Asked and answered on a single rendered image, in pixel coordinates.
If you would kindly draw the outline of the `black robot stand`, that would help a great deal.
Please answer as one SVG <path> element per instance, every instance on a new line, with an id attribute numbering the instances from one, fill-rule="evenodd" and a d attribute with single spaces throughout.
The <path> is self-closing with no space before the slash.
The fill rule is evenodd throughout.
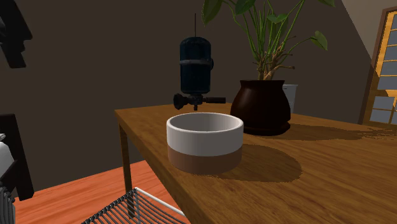
<path id="1" fill-rule="evenodd" d="M 13 157 L 11 165 L 7 165 L 4 173 L 0 174 L 0 182 L 10 192 L 16 188 L 19 201 L 30 199 L 34 189 L 15 114 L 0 115 L 0 134 L 5 134 L 4 143 Z"/>

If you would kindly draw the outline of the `dark blue cylindrical coffee grinder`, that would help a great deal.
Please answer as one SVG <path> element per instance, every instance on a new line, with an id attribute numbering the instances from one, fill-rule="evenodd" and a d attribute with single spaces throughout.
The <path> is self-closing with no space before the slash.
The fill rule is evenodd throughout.
<path id="1" fill-rule="evenodd" d="M 211 57 L 211 43 L 194 35 L 182 40 L 179 46 L 180 89 L 175 94 L 173 104 L 176 109 L 192 105 L 198 110 L 202 103 L 224 104 L 224 97 L 204 97 L 211 89 L 211 71 L 214 61 Z"/>

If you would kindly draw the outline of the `white and brown bowl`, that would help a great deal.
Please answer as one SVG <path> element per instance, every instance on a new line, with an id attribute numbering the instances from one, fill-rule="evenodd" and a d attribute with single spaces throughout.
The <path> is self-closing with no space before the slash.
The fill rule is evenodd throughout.
<path id="1" fill-rule="evenodd" d="M 185 113 L 167 120 L 170 163 L 192 174 L 221 174 L 242 160 L 244 122 L 223 113 Z"/>

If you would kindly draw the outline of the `green plant in brown pot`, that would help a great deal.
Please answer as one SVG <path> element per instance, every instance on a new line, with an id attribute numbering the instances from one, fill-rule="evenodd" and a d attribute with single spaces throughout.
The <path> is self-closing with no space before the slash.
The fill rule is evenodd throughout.
<path id="1" fill-rule="evenodd" d="M 288 12 L 276 14 L 270 0 L 263 8 L 256 0 L 204 0 L 202 22 L 207 25 L 225 4 L 233 17 L 242 16 L 240 28 L 246 33 L 258 72 L 255 80 L 240 81 L 240 89 L 231 105 L 230 114 L 244 122 L 244 133 L 258 136 L 277 136 L 289 128 L 291 108 L 283 90 L 284 81 L 275 80 L 284 61 L 291 56 L 287 42 L 306 0 L 298 0 Z"/>

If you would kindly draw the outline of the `wooden table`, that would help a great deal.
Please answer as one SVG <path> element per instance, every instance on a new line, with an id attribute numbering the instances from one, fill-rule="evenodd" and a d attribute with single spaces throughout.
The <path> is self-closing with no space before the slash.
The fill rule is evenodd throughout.
<path id="1" fill-rule="evenodd" d="M 241 163 L 215 176 L 167 158 L 173 105 L 118 109 L 120 129 L 191 224 L 397 224 L 397 130 L 292 115 L 280 136 L 244 136 Z"/>

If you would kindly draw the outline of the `wooden framed window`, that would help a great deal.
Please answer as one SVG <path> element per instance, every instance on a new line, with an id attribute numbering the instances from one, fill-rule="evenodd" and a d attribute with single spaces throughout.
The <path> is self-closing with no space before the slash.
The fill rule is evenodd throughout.
<path id="1" fill-rule="evenodd" d="M 358 123 L 397 130 L 397 6 L 382 10 Z"/>

